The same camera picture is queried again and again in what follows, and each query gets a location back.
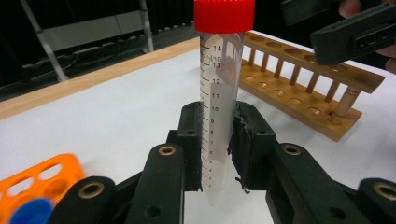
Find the human hand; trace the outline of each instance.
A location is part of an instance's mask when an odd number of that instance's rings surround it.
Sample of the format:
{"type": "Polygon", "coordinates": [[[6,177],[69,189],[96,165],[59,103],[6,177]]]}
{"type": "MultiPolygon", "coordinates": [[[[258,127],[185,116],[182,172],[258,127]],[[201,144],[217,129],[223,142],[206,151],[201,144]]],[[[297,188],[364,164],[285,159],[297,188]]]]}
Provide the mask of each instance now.
{"type": "MultiPolygon", "coordinates": [[[[339,7],[339,13],[345,18],[350,18],[361,11],[360,0],[343,0],[339,7]]],[[[396,45],[389,46],[384,49],[380,49],[377,53],[389,57],[389,60],[385,63],[385,69],[389,72],[396,74],[396,45]]]]}

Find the red screw cap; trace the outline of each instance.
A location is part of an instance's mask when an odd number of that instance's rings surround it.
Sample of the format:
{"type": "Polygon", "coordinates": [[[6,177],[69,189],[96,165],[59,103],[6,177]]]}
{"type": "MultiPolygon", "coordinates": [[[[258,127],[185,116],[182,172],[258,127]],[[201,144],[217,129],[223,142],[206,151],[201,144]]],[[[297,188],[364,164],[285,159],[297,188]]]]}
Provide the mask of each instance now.
{"type": "Polygon", "coordinates": [[[244,33],[253,28],[255,0],[194,0],[195,30],[208,34],[244,33]]]}

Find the black device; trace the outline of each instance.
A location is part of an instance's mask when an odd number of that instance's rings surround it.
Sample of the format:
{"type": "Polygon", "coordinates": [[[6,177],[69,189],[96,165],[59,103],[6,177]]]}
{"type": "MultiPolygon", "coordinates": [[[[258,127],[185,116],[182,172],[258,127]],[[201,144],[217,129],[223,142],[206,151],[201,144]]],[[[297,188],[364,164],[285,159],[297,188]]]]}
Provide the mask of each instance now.
{"type": "MultiPolygon", "coordinates": [[[[182,108],[177,130],[154,147],[142,173],[117,186],[106,177],[77,182],[49,224],[183,223],[184,192],[201,188],[200,102],[182,108]]],[[[252,105],[238,102],[230,153],[245,192],[266,190],[276,224],[396,223],[396,184],[379,178],[358,190],[332,180],[303,147],[280,144],[252,105]]]]}
{"type": "MultiPolygon", "coordinates": [[[[333,0],[285,0],[281,2],[284,22],[293,25],[329,8],[333,0]]],[[[362,0],[362,12],[310,35],[317,62],[342,63],[395,44],[396,5],[362,0]]]]}

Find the wooden table edge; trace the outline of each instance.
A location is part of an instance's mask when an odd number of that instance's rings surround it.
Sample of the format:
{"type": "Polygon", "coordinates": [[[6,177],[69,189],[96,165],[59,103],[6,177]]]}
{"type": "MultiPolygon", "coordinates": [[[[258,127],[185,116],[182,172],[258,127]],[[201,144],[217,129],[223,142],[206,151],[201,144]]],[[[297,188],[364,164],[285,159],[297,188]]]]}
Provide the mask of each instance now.
{"type": "Polygon", "coordinates": [[[58,100],[67,95],[83,91],[110,79],[121,77],[138,69],[165,61],[199,47],[199,38],[190,39],[168,48],[110,65],[81,77],[75,77],[47,88],[0,102],[0,119],[6,119],[21,112],[58,100]]]}

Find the screw hole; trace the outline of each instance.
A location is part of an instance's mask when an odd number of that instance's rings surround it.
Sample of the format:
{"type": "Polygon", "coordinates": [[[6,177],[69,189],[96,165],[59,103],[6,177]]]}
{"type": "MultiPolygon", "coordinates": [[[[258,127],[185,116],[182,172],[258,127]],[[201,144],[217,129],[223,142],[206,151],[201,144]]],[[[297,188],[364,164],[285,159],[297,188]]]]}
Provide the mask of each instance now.
{"type": "Polygon", "coordinates": [[[396,201],[396,188],[385,183],[374,184],[374,190],[382,197],[396,201]]]}
{"type": "Polygon", "coordinates": [[[338,219],[346,219],[347,218],[347,214],[340,208],[330,207],[329,211],[332,214],[332,216],[334,216],[338,219]]]}
{"type": "Polygon", "coordinates": [[[161,209],[157,206],[150,206],[146,209],[146,217],[154,218],[161,215],[161,209]]]}
{"type": "Polygon", "coordinates": [[[291,156],[299,156],[301,154],[301,150],[296,147],[285,147],[283,151],[291,156]]]}
{"type": "Polygon", "coordinates": [[[78,191],[78,196],[82,199],[91,199],[98,196],[105,189],[105,185],[100,182],[92,182],[85,185],[78,191]]]}
{"type": "Polygon", "coordinates": [[[163,156],[171,156],[176,152],[176,149],[174,147],[160,147],[158,151],[163,156]]]}

